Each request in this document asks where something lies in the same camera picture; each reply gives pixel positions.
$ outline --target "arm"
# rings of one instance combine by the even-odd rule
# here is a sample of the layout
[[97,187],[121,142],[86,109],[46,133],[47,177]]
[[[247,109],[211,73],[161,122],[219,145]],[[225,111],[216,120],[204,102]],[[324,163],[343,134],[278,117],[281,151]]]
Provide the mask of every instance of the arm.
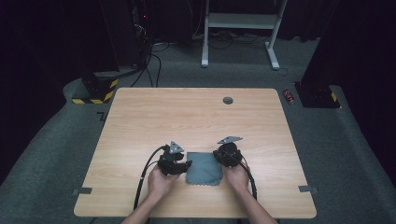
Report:
[[276,223],[268,212],[253,198],[248,190],[248,174],[240,165],[233,168],[222,167],[233,193],[242,204],[247,218],[252,224]]
[[144,224],[155,205],[169,192],[179,175],[165,176],[156,165],[148,176],[148,196],[121,224]]

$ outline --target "white metal frame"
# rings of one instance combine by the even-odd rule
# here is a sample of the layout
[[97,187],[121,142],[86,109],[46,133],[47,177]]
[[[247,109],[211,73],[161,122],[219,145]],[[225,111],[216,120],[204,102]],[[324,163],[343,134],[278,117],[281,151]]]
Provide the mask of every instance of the white metal frame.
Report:
[[248,29],[272,29],[270,42],[265,42],[265,48],[274,70],[279,69],[274,44],[280,23],[282,22],[283,13],[288,0],[282,0],[280,9],[276,15],[258,15],[258,14],[232,14],[232,13],[209,13],[209,2],[206,0],[205,8],[205,33],[204,45],[202,50],[202,67],[209,66],[209,47],[208,36],[209,27],[224,28],[248,28]]

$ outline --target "person's right hand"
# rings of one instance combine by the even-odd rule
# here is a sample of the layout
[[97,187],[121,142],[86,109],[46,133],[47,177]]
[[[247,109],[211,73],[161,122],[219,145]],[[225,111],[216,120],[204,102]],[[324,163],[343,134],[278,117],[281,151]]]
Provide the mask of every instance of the person's right hand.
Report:
[[234,191],[248,190],[248,173],[241,165],[232,168],[222,166],[222,170]]

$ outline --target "table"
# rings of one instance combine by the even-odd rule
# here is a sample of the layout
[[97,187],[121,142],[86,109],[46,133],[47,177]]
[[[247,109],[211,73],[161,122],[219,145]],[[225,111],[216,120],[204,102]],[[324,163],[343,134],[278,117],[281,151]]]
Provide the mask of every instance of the table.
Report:
[[[224,97],[233,103],[224,104]],[[75,214],[128,216],[143,167],[156,148],[175,141],[185,154],[212,152],[227,136],[244,138],[235,143],[255,178],[258,201],[273,217],[316,215],[310,192],[299,191],[307,183],[277,91],[225,88],[118,89],[82,186],[92,192],[78,195]],[[147,192],[146,179],[140,200]],[[190,186],[183,174],[151,216],[246,215],[224,179],[216,187]]]
[[204,27],[204,44],[202,49],[201,66],[209,66],[209,28],[246,28],[246,29],[267,29],[273,30],[269,42],[265,42],[265,49],[270,58],[271,65],[274,70],[279,70],[279,62],[277,61],[274,44],[279,31],[280,23],[283,19],[283,13],[288,0],[281,0],[281,5],[276,15],[260,15],[260,14],[238,14],[238,13],[211,13],[209,12],[209,0],[206,0],[205,8],[205,27]]

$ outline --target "red can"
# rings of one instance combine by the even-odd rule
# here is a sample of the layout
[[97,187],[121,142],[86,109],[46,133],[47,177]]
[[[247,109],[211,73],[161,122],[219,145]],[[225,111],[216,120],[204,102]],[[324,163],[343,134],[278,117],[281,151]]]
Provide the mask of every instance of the red can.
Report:
[[294,105],[294,97],[291,95],[291,92],[289,90],[284,90],[283,95],[286,98],[286,101],[288,101],[289,105]]

